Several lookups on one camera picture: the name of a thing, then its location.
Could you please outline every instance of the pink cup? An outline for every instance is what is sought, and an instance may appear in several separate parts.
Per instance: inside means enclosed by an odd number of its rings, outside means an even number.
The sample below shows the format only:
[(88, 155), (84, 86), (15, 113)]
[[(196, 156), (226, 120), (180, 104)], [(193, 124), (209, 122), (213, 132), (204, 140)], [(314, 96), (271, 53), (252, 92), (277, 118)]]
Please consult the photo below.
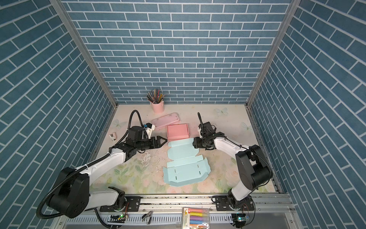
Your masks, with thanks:
[(161, 101), (158, 104), (150, 103), (151, 107), (155, 114), (163, 113), (164, 112), (164, 101)]

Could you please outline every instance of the blue brick wallpaper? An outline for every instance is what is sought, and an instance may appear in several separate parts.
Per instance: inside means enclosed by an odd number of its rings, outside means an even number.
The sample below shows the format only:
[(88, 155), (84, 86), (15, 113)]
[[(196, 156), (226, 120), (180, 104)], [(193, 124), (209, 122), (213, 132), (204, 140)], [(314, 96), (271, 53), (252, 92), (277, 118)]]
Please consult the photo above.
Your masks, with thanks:
[(1, 229), (51, 225), (38, 203), (88, 161), (111, 111), (50, 2), (0, 0)]
[(365, 12), (302, 0), (252, 105), (304, 228), (366, 228)]
[(63, 1), (120, 104), (245, 103), (289, 2)]

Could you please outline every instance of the plastic package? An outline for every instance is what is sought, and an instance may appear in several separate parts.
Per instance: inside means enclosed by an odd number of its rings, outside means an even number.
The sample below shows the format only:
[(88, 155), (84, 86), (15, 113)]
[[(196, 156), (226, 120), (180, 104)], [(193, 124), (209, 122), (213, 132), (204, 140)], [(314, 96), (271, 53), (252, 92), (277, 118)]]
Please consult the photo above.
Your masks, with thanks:
[(189, 138), (188, 124), (176, 124), (167, 126), (168, 141)]
[(182, 229), (209, 229), (210, 211), (208, 208), (183, 208)]
[(155, 130), (160, 130), (168, 125), (177, 124), (180, 121), (177, 113), (171, 113), (151, 121), (155, 125)]

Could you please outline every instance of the purple marker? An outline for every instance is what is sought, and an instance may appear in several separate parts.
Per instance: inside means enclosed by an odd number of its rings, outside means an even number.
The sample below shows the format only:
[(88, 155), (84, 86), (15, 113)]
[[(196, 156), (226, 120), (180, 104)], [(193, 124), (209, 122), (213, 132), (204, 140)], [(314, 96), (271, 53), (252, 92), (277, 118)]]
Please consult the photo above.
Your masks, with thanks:
[(202, 221), (202, 217), (201, 216), (190, 216), (189, 217), (190, 220), (198, 220), (198, 221)]

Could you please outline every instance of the yellow marker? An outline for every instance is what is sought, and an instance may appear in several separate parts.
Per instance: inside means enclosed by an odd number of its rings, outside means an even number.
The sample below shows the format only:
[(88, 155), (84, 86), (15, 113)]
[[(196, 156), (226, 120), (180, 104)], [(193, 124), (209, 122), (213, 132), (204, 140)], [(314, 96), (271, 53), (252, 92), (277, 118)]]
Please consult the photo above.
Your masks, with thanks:
[(199, 212), (191, 212), (190, 215), (191, 216), (201, 216), (202, 217), (202, 213), (199, 213)]

